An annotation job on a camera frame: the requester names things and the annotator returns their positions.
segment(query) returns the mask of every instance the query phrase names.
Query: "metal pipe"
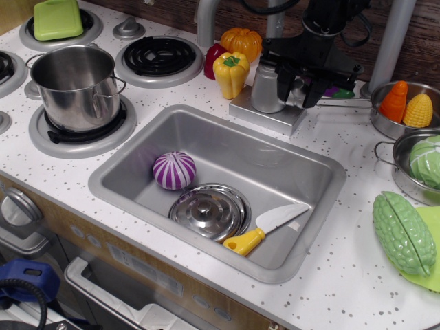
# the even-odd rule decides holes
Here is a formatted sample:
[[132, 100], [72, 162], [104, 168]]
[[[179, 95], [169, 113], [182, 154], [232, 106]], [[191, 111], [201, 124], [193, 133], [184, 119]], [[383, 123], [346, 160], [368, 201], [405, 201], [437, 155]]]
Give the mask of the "metal pipe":
[[416, 0], [394, 0], [371, 80], [362, 89], [365, 96], [371, 96], [375, 88], [391, 81], [415, 3]]
[[200, 0], [197, 8], [197, 43], [200, 47], [214, 45], [215, 12], [220, 0]]
[[[285, 0], [269, 0], [268, 6], [276, 7], [282, 5]], [[269, 15], [267, 17], [266, 38], [281, 38], [284, 30], [285, 12]]]

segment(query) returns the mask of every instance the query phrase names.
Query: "orange pumpkin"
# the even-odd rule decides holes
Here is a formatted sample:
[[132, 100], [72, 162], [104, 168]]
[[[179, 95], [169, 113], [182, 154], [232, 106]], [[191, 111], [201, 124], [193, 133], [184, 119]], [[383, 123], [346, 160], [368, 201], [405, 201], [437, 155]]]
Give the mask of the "orange pumpkin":
[[240, 52], [245, 54], [247, 60], [253, 62], [259, 57], [263, 49], [261, 46], [262, 41], [258, 32], [241, 27], [233, 27], [223, 33], [220, 45], [225, 47], [229, 53]]

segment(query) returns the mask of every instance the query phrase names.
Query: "yellow knife handle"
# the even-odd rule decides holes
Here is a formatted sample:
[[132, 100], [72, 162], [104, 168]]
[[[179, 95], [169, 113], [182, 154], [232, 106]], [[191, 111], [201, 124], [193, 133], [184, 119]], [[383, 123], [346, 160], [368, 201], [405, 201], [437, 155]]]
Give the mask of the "yellow knife handle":
[[223, 242], [223, 246], [228, 249], [241, 254], [247, 255], [251, 252], [264, 238], [266, 234], [260, 228], [251, 230], [246, 234], [240, 236], [230, 237]]

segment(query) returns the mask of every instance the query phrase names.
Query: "sink basin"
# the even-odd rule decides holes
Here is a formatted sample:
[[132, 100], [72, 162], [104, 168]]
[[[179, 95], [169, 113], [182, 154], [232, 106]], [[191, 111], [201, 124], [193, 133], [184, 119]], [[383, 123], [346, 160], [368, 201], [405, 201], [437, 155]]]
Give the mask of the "sink basin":
[[[304, 203], [310, 209], [268, 234], [246, 257], [168, 218], [184, 192], [156, 184], [154, 161], [170, 151], [191, 156], [197, 175], [190, 187], [216, 183], [235, 188], [250, 204], [251, 224], [272, 208]], [[298, 271], [346, 179], [335, 160], [257, 133], [185, 105], [165, 108], [89, 179], [98, 198], [265, 283]]]

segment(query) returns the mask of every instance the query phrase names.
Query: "countertop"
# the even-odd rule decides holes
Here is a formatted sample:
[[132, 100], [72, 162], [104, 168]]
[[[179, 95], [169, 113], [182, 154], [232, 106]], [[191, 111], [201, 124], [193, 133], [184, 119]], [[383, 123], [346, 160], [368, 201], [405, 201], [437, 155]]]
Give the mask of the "countertop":
[[[127, 15], [82, 1], [79, 4], [102, 19], [104, 30], [94, 42], [116, 57], [130, 41], [115, 39], [112, 30]], [[180, 36], [197, 43], [194, 34], [137, 21], [146, 28], [145, 36]], [[24, 61], [38, 54], [21, 44], [19, 27], [0, 36], [0, 50], [15, 53]], [[57, 159], [37, 150], [28, 125], [41, 102], [25, 97], [28, 81], [29, 75], [21, 87], [0, 99], [0, 110], [12, 118], [12, 126], [0, 135], [0, 174], [32, 187], [289, 329], [414, 330], [440, 322], [440, 295], [400, 276], [375, 236], [371, 214], [375, 197], [383, 190], [402, 192], [391, 176], [393, 167], [376, 160], [374, 146], [389, 139], [372, 126], [368, 109], [315, 107], [307, 111], [293, 136], [286, 136], [230, 116], [229, 101], [203, 72], [173, 88], [128, 85], [124, 90], [123, 95], [137, 112], [138, 123], [131, 137], [163, 108], [190, 105], [343, 165], [346, 183], [335, 196], [335, 204], [299, 272], [287, 282], [270, 285], [94, 197], [87, 186], [90, 174], [121, 146], [96, 157], [75, 160]], [[392, 159], [391, 147], [384, 147], [382, 157]]]

